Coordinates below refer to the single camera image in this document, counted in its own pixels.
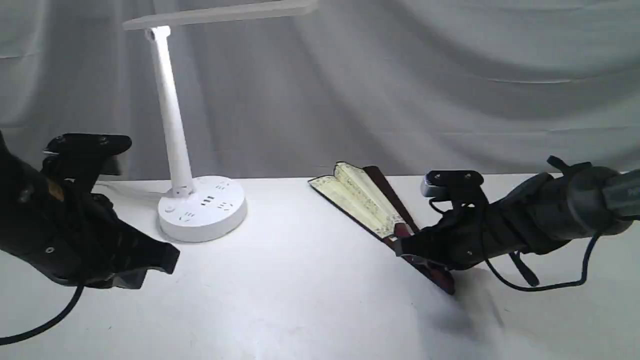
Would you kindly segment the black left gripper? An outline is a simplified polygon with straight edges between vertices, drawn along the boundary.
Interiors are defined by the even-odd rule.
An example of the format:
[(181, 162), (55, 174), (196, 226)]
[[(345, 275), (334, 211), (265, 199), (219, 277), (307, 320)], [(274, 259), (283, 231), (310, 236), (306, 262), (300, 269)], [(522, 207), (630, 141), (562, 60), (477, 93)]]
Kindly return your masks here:
[(132, 290), (148, 271), (172, 275), (181, 254), (121, 221), (104, 194), (60, 201), (30, 191), (1, 195), (1, 250), (59, 285)]

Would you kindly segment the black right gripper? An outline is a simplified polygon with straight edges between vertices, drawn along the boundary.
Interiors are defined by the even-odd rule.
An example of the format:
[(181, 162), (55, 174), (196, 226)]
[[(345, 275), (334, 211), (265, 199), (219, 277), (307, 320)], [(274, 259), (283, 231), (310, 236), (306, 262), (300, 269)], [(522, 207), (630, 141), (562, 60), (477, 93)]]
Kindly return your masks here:
[(435, 271), (464, 271), (485, 258), (539, 252), (545, 241), (546, 235), (525, 210), (499, 200), (484, 208), (448, 210), (439, 227), (396, 240), (395, 255)]

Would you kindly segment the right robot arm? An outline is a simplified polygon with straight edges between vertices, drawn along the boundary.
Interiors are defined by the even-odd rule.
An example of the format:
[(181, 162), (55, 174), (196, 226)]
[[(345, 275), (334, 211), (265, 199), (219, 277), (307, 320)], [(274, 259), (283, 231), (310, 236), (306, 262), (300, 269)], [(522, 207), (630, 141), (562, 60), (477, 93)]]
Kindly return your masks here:
[(572, 240), (614, 236), (639, 219), (639, 172), (551, 156), (560, 177), (538, 173), (489, 202), (473, 170), (432, 170), (425, 198), (450, 202), (439, 221), (395, 241), (397, 256), (415, 256), (449, 271), (466, 271), (502, 255), (547, 255)]

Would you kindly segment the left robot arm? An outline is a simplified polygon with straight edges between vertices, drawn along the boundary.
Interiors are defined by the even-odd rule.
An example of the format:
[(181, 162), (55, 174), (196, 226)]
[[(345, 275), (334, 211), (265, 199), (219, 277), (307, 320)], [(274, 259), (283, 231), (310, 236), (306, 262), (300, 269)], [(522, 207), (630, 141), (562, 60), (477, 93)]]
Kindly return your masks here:
[(0, 151), (1, 250), (54, 283), (140, 289), (148, 271), (173, 274), (180, 251), (118, 217), (93, 188), (121, 175), (117, 157), (132, 146), (118, 134), (66, 133), (45, 146), (40, 170)]

